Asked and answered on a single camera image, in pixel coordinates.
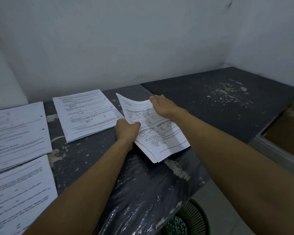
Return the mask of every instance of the table surface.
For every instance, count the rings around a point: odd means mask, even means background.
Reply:
[[[136,101],[164,94],[196,117],[248,143],[290,103],[294,87],[225,68],[103,93],[120,112],[115,93]],[[112,128],[67,144],[53,102],[44,102],[44,106],[54,149],[48,157],[60,194],[101,158],[115,142],[115,132]],[[95,234],[155,232],[209,180],[191,148],[153,164],[133,147]],[[187,173],[190,179],[177,171]]]

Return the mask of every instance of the chipped table surface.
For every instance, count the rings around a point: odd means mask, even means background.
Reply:
[[[245,143],[294,98],[294,87],[234,67],[142,86]]]
[[[136,101],[141,85],[103,91],[120,111],[115,93]],[[66,143],[52,101],[44,102],[53,152],[48,155],[58,194],[94,165],[116,141],[114,128]],[[161,229],[209,176],[191,148],[153,164],[136,146],[127,155],[95,234],[148,234]]]

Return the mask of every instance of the green basket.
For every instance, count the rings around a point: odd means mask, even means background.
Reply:
[[[162,229],[164,235],[210,235],[206,214],[193,199],[181,208]]]

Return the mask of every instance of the hand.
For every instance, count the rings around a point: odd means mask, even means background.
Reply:
[[[150,102],[153,104],[156,113],[167,119],[172,119],[174,112],[181,109],[173,101],[165,98],[164,95],[152,95]]]
[[[115,132],[118,140],[123,140],[126,143],[133,143],[139,133],[140,122],[129,124],[126,119],[119,119],[115,126]]]

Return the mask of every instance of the left hand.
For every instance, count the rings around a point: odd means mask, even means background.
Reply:
[[[140,122],[129,124],[126,119],[119,119],[115,126],[115,132],[118,140],[124,140],[127,143],[133,143],[139,133]]]

